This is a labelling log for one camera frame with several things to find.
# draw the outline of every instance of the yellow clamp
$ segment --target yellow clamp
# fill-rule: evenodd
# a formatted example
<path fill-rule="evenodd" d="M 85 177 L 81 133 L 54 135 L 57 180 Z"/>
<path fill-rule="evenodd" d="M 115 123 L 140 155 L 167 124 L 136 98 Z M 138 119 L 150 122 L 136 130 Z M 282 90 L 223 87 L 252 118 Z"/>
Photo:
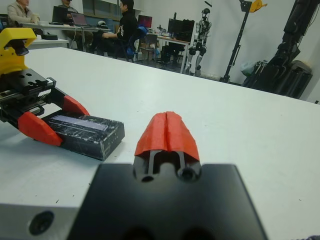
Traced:
<path fill-rule="evenodd" d="M 256 0 L 251 4 L 250 13 L 254 13 L 267 5 L 268 4 L 263 4 L 262 0 Z"/>
<path fill-rule="evenodd" d="M 28 68 L 25 56 L 17 56 L 16 51 L 11 46 L 8 47 L 8 43 L 11 40 L 23 40 L 27 48 L 36 38 L 31 28 L 5 28 L 0 33 L 0 75 Z"/>

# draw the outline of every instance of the chair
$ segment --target chair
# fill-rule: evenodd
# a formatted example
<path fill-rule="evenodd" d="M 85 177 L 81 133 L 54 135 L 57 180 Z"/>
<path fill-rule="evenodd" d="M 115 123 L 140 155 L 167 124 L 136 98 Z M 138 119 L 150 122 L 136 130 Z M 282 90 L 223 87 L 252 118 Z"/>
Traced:
<path fill-rule="evenodd" d="M 147 61 L 148 61 L 148 65 L 149 65 L 149 53 L 150 52 L 154 52 L 154 60 L 157 61 L 157 42 L 158 42 L 158 35 L 156 34 L 147 34 L 146 37 L 145 37 L 145 47 L 139 47 L 138 48 L 138 52 L 139 50 L 143 50 L 143 51 L 146 51 L 147 54 L 148 54 L 148 57 L 147 57 Z"/>
<path fill-rule="evenodd" d="M 129 62 L 129 59 L 131 59 L 131 61 L 134 62 L 134 56 L 137 54 L 135 41 L 144 38 L 147 35 L 147 32 L 148 30 L 144 26 L 140 26 L 134 31 L 128 43 L 119 39 L 120 47 L 115 50 L 113 58 L 125 58 L 127 62 Z"/>

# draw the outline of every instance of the table surface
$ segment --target table surface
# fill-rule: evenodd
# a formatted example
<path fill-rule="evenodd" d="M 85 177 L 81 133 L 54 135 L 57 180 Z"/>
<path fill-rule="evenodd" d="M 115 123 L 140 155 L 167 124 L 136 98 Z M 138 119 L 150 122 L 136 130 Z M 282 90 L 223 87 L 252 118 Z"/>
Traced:
<path fill-rule="evenodd" d="M 85 26 L 69 26 L 69 25 L 53 25 L 53 24 L 46 24 L 40 25 L 35 23 L 22 23 L 22 26 L 25 28 L 39 28 L 39 29 L 57 29 L 57 30 L 77 30 L 77 31 L 86 31 L 86 32 L 94 32 L 94 31 L 106 31 L 108 32 L 110 29 L 100 28 L 100 27 L 85 27 Z"/>
<path fill-rule="evenodd" d="M 168 37 L 168 36 L 159 36 L 158 35 L 158 39 L 168 40 L 168 41 L 182 43 L 182 44 L 190 44 L 189 41 L 182 41 L 182 40 L 172 39 L 171 37 Z"/>
<path fill-rule="evenodd" d="M 41 44 L 68 44 L 69 41 L 65 39 L 60 39 L 58 40 L 46 40 L 46 39 L 36 39 L 32 42 L 31 45 L 41 45 Z"/>
<path fill-rule="evenodd" d="M 26 64 L 91 115 L 124 122 L 126 136 L 107 163 L 132 164 L 153 115 L 175 111 L 202 164 L 237 165 L 271 240 L 320 235 L 318 105 L 66 48 L 31 50 Z M 0 133 L 0 203 L 81 205 L 100 161 L 8 123 Z"/>

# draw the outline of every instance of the white robot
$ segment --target white robot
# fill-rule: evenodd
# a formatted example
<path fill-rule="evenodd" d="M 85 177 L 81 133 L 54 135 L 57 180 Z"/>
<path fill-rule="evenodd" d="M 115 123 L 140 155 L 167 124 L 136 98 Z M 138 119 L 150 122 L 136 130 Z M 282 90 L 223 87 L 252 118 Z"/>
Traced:
<path fill-rule="evenodd" d="M 202 58 L 204 57 L 205 53 L 207 52 L 207 39 L 208 39 L 208 34 L 210 31 L 210 28 L 212 26 L 212 23 L 209 22 L 209 15 L 210 14 L 210 9 L 206 8 L 202 11 L 202 19 L 201 21 L 196 23 L 196 34 L 194 35 L 194 41 L 193 45 L 189 48 L 189 58 L 188 58 L 188 63 L 186 65 L 184 73 L 189 75 L 190 74 L 190 69 L 192 67 L 192 58 L 194 55 L 196 55 L 197 51 L 199 51 L 199 56 L 196 59 L 195 63 L 195 76 L 200 77 L 201 75 L 201 66 L 200 62 Z"/>

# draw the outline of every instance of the black metal plate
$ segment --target black metal plate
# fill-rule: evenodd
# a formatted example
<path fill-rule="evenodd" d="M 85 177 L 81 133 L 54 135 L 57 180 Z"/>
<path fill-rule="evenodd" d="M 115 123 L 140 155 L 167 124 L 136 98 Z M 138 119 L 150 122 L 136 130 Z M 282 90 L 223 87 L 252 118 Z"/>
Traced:
<path fill-rule="evenodd" d="M 197 181 L 184 182 L 173 165 L 165 163 L 149 182 L 136 180 L 132 165 L 102 164 L 68 239 L 267 237 L 234 165 L 204 165 Z"/>
<path fill-rule="evenodd" d="M 125 137 L 122 122 L 100 117 L 60 110 L 43 120 L 62 138 L 62 148 L 102 161 Z"/>

